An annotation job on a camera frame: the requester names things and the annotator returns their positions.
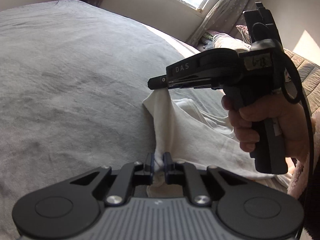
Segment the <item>person's right forearm sleeve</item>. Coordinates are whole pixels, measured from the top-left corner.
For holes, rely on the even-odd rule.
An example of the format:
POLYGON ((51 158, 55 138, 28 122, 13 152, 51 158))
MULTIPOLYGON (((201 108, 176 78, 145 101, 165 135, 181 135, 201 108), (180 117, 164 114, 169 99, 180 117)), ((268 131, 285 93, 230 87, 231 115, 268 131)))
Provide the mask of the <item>person's right forearm sleeve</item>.
POLYGON ((319 111, 312 118, 315 120, 314 133, 314 168, 310 189, 307 190, 309 160, 297 162, 290 181, 288 194, 298 199, 304 205, 304 228, 312 239, 319 239, 319 111))

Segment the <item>person's right hand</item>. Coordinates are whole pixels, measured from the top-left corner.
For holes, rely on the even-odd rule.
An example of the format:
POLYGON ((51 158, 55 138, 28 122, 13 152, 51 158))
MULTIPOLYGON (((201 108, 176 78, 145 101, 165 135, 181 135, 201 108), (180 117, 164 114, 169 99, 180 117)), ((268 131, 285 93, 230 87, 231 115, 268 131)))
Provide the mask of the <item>person's right hand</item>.
POLYGON ((244 152, 252 152, 260 141, 260 135, 252 124, 267 118, 278 119, 285 139, 286 156, 304 162, 310 151, 309 135, 303 107, 290 104, 283 95, 269 95, 238 111, 232 100, 223 96, 222 106, 228 111, 229 121, 244 152))

